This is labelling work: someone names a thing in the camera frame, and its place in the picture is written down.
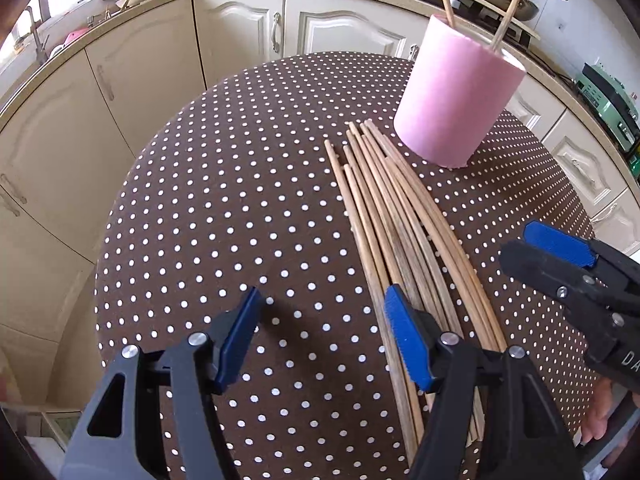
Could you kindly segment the right hand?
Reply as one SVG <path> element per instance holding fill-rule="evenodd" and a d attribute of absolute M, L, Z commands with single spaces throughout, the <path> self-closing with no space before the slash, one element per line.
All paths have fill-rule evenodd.
<path fill-rule="evenodd" d="M 612 380 L 600 377 L 594 384 L 590 405 L 580 427 L 582 444 L 587 444 L 591 440 L 600 440 L 605 435 L 612 405 Z"/>

